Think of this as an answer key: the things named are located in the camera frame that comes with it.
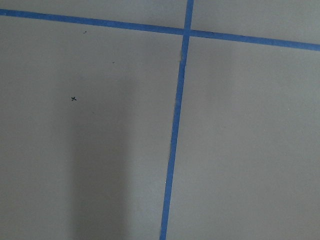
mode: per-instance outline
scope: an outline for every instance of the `gray surface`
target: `gray surface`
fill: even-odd
[[[181,36],[0,29],[0,239],[157,240]]]
[[[191,38],[168,240],[317,240],[320,52]]]
[[[192,29],[320,44],[318,0],[196,0]]]
[[[187,0],[0,0],[0,8],[183,28]]]

